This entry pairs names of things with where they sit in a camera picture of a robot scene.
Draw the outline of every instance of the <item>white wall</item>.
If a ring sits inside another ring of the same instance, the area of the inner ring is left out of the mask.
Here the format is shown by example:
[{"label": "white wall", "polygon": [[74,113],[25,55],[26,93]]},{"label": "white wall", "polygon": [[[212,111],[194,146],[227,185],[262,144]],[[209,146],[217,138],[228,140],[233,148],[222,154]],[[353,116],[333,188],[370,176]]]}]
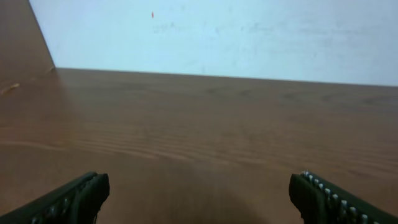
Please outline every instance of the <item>white wall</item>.
[{"label": "white wall", "polygon": [[397,0],[30,2],[57,67],[398,85]]}]

